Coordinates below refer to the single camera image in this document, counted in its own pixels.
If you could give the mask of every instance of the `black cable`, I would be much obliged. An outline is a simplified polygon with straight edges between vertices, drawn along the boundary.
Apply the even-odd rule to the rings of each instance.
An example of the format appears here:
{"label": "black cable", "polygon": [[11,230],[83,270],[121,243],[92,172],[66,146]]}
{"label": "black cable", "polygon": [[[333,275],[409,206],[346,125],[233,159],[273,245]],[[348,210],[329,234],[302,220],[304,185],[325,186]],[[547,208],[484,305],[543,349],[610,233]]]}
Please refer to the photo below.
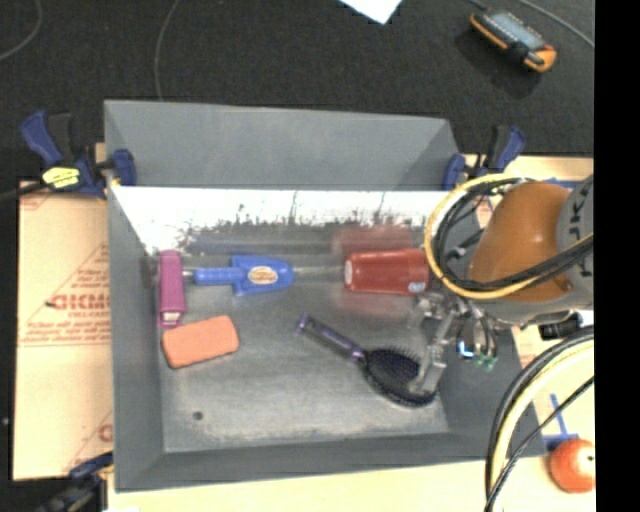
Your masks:
{"label": "black cable", "polygon": [[516,378],[511,382],[505,392],[493,419],[491,433],[489,434],[489,443],[487,448],[487,458],[485,462],[485,492],[487,495],[491,492],[491,474],[493,472],[492,455],[498,438],[500,426],[504,418],[511,409],[511,405],[520,396],[524,388],[542,371],[550,361],[555,359],[559,354],[573,348],[581,343],[590,341],[594,337],[593,325],[583,327],[562,341],[548,348],[525,366]]}
{"label": "black cable", "polygon": [[495,504],[495,501],[496,501],[496,499],[498,497],[498,494],[500,493],[500,491],[504,487],[504,484],[505,484],[507,478],[509,477],[509,474],[511,473],[511,471],[513,471],[513,468],[516,465],[516,462],[518,462],[518,460],[520,459],[520,457],[522,456],[524,451],[527,449],[527,447],[531,443],[531,441],[533,441],[536,438],[536,436],[542,431],[542,429],[545,428],[549,423],[551,423],[558,414],[560,414],[564,409],[569,407],[569,405],[571,405],[575,400],[578,399],[578,397],[580,397],[585,391],[587,391],[587,389],[589,389],[593,385],[594,382],[595,382],[595,376],[592,376],[589,380],[587,380],[584,384],[582,384],[582,386],[580,386],[578,389],[576,389],[569,396],[569,398],[567,398],[564,402],[562,402],[547,417],[547,419],[545,419],[542,423],[540,423],[540,425],[537,428],[535,428],[524,439],[524,441],[518,446],[518,448],[515,450],[515,452],[513,453],[511,458],[509,459],[509,462],[505,465],[505,467],[500,472],[500,475],[498,476],[498,478],[496,480],[496,483],[491,488],[491,491],[489,492],[489,495],[487,496],[487,503],[485,505],[484,512],[492,512],[493,511],[493,505]]}
{"label": "black cable", "polygon": [[473,202],[477,196],[484,197],[485,195],[490,194],[494,189],[501,189],[506,185],[513,185],[519,182],[523,182],[523,180],[521,178],[506,178],[504,181],[500,181],[498,183],[480,183],[476,187],[471,187],[467,193],[454,203],[454,205],[447,211],[438,226],[436,236],[432,240],[432,250],[433,253],[437,255],[436,258],[438,260],[438,266],[442,269],[445,277],[447,277],[450,282],[470,291],[490,291],[531,280],[531,282],[526,286],[526,288],[531,288],[565,272],[572,266],[584,260],[584,258],[586,258],[593,250],[593,237],[589,237],[581,240],[576,245],[565,249],[555,256],[534,265],[533,267],[529,267],[520,272],[494,281],[479,282],[471,279],[463,279],[456,275],[456,273],[453,272],[451,267],[447,264],[447,257],[449,255],[449,252],[445,253],[447,238],[452,227],[475,211],[480,203],[477,203],[470,211],[466,211],[462,215],[461,212],[471,202]]}

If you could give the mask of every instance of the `orange device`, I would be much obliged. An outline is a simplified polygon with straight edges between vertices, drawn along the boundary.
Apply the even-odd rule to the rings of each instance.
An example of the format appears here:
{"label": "orange device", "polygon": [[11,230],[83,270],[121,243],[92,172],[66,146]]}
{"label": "orange device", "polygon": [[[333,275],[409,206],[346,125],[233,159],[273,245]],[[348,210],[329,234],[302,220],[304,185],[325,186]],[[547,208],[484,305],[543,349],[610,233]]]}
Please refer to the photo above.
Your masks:
{"label": "orange device", "polygon": [[502,9],[472,14],[471,25],[508,56],[539,73],[556,60],[556,51],[531,27]]}

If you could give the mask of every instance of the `cardboard sheet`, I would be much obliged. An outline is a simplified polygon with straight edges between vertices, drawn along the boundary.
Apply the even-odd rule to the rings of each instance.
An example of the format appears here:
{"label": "cardboard sheet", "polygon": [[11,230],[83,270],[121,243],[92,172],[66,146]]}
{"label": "cardboard sheet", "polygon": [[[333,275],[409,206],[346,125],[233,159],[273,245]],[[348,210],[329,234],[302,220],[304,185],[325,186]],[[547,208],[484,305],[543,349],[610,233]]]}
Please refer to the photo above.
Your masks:
{"label": "cardboard sheet", "polygon": [[111,449],[106,204],[20,201],[13,477],[64,476]]}

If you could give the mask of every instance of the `purple brush handle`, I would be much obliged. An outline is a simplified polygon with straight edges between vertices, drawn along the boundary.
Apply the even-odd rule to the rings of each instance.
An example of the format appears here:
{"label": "purple brush handle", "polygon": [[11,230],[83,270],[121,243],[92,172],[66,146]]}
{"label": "purple brush handle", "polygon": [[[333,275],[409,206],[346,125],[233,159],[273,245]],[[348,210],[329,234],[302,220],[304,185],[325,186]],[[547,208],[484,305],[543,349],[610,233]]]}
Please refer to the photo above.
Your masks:
{"label": "purple brush handle", "polygon": [[353,361],[364,362],[365,350],[360,345],[316,320],[309,313],[300,317],[296,330],[311,334],[317,340]]}

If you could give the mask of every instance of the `red can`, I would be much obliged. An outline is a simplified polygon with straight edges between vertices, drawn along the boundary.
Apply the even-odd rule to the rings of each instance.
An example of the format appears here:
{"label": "red can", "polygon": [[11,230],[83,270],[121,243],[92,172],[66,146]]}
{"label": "red can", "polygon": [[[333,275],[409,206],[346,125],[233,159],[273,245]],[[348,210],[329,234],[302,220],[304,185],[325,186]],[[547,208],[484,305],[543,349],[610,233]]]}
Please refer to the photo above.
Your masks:
{"label": "red can", "polygon": [[416,248],[354,252],[344,262],[344,285],[354,292],[419,295],[429,274],[426,254]]}

